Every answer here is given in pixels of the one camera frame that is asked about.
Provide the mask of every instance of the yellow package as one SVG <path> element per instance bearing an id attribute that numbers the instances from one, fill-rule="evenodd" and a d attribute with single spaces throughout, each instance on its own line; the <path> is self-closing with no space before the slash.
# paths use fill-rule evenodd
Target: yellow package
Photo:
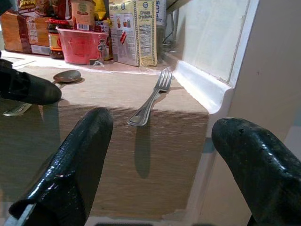
<path id="1" fill-rule="evenodd" d="M 114 60 L 157 65 L 155 0 L 110 0 L 109 8 Z"/>
<path id="2" fill-rule="evenodd" d="M 105 4 L 103 0 L 94 0 L 95 2 L 95 17 L 97 20 L 102 20 L 106 14 Z"/>

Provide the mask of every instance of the jar lid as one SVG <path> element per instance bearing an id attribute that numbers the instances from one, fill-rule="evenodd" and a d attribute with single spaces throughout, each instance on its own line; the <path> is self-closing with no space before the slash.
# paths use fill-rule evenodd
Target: jar lid
<path id="1" fill-rule="evenodd" d="M 48 23 L 50 24 L 61 24 L 61 25 L 68 25 L 69 22 L 66 20 L 57 20 L 57 19 L 49 19 Z"/>

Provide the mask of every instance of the spoon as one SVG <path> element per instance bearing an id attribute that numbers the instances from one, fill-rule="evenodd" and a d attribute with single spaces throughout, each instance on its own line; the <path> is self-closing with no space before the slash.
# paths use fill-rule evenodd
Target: spoon
<path id="1" fill-rule="evenodd" d="M 65 72 L 60 72 L 53 76 L 53 84 L 56 83 L 70 83 L 70 82 L 75 82 L 79 81 L 81 79 L 81 75 L 79 71 L 76 70 L 69 70 Z M 28 103 L 23 103 L 21 102 L 18 104 L 17 107 L 10 109 L 6 112 L 3 113 L 5 116 L 21 116 L 23 115 L 30 107 L 32 104 Z"/>

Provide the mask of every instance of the jar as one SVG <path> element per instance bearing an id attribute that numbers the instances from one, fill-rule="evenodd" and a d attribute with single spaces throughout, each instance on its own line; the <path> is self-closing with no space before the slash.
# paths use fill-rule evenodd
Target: jar
<path id="1" fill-rule="evenodd" d="M 62 44 L 58 35 L 58 28 L 70 29 L 68 21 L 65 20 L 48 20 L 48 37 L 50 47 L 50 57 L 53 59 L 64 59 Z"/>

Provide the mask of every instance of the red container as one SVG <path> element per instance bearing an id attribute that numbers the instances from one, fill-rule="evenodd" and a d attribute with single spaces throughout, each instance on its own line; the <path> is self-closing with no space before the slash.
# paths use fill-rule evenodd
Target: red container
<path id="1" fill-rule="evenodd" d="M 57 30 L 67 63 L 93 65 L 104 56 L 108 34 L 60 28 Z"/>

